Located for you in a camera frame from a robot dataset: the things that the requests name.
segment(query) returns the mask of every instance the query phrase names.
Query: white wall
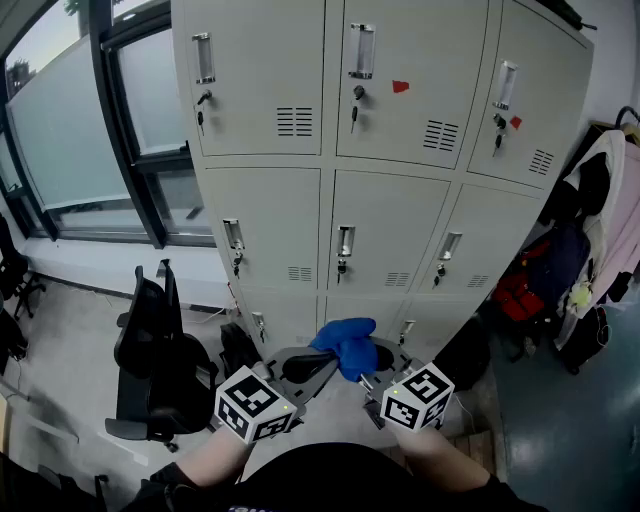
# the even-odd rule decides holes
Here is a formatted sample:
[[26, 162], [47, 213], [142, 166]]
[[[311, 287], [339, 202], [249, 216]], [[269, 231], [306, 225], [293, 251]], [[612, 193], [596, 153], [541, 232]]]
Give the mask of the white wall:
[[0, 194], [0, 213], [5, 219], [7, 219], [7, 224], [9, 224], [9, 231], [11, 231], [11, 239], [13, 240], [14, 247], [18, 251], [20, 251], [25, 244], [25, 239], [22, 236], [22, 232], [16, 224], [16, 221], [13, 220], [11, 211], [9, 210], [4, 197], [2, 197], [2, 194]]
[[636, 105], [633, 96], [637, 34], [633, 0], [568, 0], [584, 23], [598, 30], [582, 29], [594, 43], [593, 66], [578, 137], [590, 121], [615, 122], [625, 105]]
[[42, 274], [95, 288], [133, 293], [134, 270], [143, 266], [147, 279], [157, 279], [160, 260], [169, 258], [178, 283], [181, 303], [228, 307], [231, 295], [227, 275], [217, 249], [165, 247], [156, 250], [145, 244], [117, 244], [30, 238], [22, 250], [33, 270]]

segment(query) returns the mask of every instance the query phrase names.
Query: marker cube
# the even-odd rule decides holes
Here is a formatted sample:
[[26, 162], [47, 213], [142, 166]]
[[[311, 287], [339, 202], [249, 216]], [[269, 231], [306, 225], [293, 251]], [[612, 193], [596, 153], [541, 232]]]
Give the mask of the marker cube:
[[246, 366], [216, 389], [216, 417], [247, 444], [285, 432], [297, 410]]
[[413, 432], [427, 425], [441, 425], [454, 387], [436, 365], [429, 363], [385, 390], [380, 416]]

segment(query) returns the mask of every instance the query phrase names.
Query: red bag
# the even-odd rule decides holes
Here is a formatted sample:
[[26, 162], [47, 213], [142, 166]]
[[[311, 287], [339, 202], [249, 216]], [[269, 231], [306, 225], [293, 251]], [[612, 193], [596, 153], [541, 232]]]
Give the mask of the red bag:
[[529, 291], [524, 270], [500, 279], [492, 299], [499, 302], [502, 311], [516, 322], [528, 320], [544, 309], [544, 302]]

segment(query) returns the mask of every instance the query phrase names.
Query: metal locker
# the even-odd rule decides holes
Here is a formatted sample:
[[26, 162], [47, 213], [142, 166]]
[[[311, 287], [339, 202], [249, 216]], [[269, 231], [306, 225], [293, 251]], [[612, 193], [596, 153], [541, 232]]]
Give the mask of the metal locker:
[[374, 336], [386, 338], [398, 315], [401, 298], [373, 299], [369, 297], [327, 297], [326, 322], [345, 318], [366, 317], [376, 321]]
[[488, 0], [346, 0], [338, 154], [453, 169], [487, 11]]
[[539, 209], [539, 199], [463, 185], [418, 293], [486, 296], [520, 248]]
[[203, 182], [241, 285], [316, 289], [319, 169], [210, 169]]
[[408, 291], [448, 189], [444, 181], [336, 171], [329, 289]]
[[[540, 188], [555, 181], [575, 136], [591, 53], [591, 46], [539, 14], [506, 1], [493, 84], [469, 172]], [[498, 123], [505, 137], [495, 149]]]
[[184, 5], [202, 154], [319, 154], [324, 1]]
[[392, 341], [403, 340], [410, 356], [428, 363], [442, 350], [478, 307], [478, 301], [440, 302], [415, 299], [400, 315], [390, 335]]
[[315, 338], [315, 296], [247, 289], [242, 296], [249, 309], [245, 321], [251, 324], [254, 343], [265, 360], [282, 348], [306, 347]]

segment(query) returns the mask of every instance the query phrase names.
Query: hand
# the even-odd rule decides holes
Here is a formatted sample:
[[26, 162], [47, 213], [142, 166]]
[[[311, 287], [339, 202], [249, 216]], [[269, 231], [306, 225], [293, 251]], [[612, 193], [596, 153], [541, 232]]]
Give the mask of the hand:
[[416, 478], [445, 492], [465, 492], [487, 485], [491, 475], [457, 450], [440, 432], [426, 427], [411, 432], [387, 422]]

